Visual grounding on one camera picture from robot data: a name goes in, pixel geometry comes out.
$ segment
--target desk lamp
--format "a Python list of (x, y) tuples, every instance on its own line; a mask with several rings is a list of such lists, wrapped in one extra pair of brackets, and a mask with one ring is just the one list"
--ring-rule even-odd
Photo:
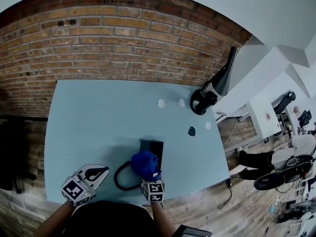
[[(203, 115), (204, 113), (206, 113), (207, 108), (217, 103), (217, 94), (221, 96), (227, 95), (232, 68), (237, 52), (237, 47), (232, 46), (228, 55), (227, 63), (210, 80), (205, 82), (204, 86), (201, 89), (197, 89), (192, 94), (190, 106), (194, 113), (198, 115)], [(213, 91), (204, 92), (210, 83), (212, 84), (217, 94)], [(194, 101), (199, 102), (195, 107), (193, 106)]]

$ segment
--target black cable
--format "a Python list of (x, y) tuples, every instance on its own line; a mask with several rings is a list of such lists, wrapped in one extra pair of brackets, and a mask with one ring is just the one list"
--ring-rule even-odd
[(122, 169), (126, 168), (127, 166), (130, 165), (130, 160), (128, 160), (126, 163), (124, 163), (121, 167), (119, 167), (117, 169), (117, 171), (115, 172), (114, 174), (114, 182), (115, 182), (115, 185), (122, 191), (131, 191), (131, 190), (134, 190), (136, 188), (139, 188), (141, 186), (141, 183), (137, 184), (137, 185), (134, 185), (132, 187), (122, 187), (119, 182), (118, 182), (118, 175), (119, 173), (121, 172)]
[(287, 193), (290, 189), (288, 189), (286, 192), (281, 192), (281, 191), (279, 191), (279, 190), (276, 188), (276, 191), (277, 191), (277, 192), (280, 192), (280, 193)]
[(227, 187), (227, 188), (228, 188), (229, 191), (231, 192), (231, 195), (230, 195), (229, 199), (228, 199), (226, 202), (220, 204), (220, 205), (217, 207), (218, 209), (223, 209), (223, 207), (228, 203), (229, 200), (231, 200), (231, 198), (232, 198), (232, 196), (233, 196), (233, 190), (232, 190), (232, 188), (231, 188), (231, 187)]

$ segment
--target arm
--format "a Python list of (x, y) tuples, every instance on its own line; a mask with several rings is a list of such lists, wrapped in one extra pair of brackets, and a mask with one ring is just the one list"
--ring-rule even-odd
[(161, 237), (171, 237), (175, 232), (176, 228), (166, 215), (160, 203), (152, 203), (154, 221), (158, 227)]
[(75, 208), (70, 202), (64, 203), (34, 232), (35, 237), (48, 237), (61, 235), (65, 224), (70, 219)]

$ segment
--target wooden floor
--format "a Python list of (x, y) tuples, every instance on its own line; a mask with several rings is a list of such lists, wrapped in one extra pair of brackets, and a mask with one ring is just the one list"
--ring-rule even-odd
[[(235, 119), (226, 119), (218, 127), (223, 142), (227, 139)], [(0, 190), (0, 227), (7, 236), (32, 236), (32, 231), (60, 205), (46, 201), (43, 155), (45, 122), (25, 121), (25, 134), (30, 142), (27, 156), (29, 170), (37, 176), (35, 181), (19, 180), (23, 193)], [(237, 122), (225, 147), (255, 135), (250, 119)], [(271, 138), (269, 143), (249, 147), (250, 153), (270, 151), (286, 143), (286, 136)], [(229, 169), (237, 166), (234, 153), (226, 155)], [(282, 237), (287, 223), (276, 225), (268, 221), (269, 211), (276, 197), (275, 190), (257, 191), (252, 181), (232, 179), (233, 197), (219, 210), (217, 207), (230, 196), (224, 184), (209, 187), (196, 194), (163, 202), (164, 209), (176, 226), (181, 224), (213, 232), (215, 237)]]

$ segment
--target tabletop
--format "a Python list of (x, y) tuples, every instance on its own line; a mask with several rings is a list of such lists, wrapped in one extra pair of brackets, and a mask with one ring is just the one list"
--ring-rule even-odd
[[(160, 82), (117, 80), (58, 81), (45, 139), (47, 200), (63, 203), (60, 186), (67, 176), (88, 163), (103, 164), (109, 174), (96, 190), (96, 200), (119, 199), (145, 204), (140, 189), (119, 190), (114, 173), (133, 154), (140, 140), (164, 142), (162, 179), (165, 200), (186, 196), (229, 178), (220, 134), (211, 110), (198, 116), (190, 109), (197, 87)], [(185, 107), (179, 105), (179, 99)], [(158, 107), (163, 99), (165, 107)], [(205, 127), (211, 122), (211, 128)], [(188, 131), (193, 126), (196, 135)], [(132, 169), (119, 182), (140, 182)]]

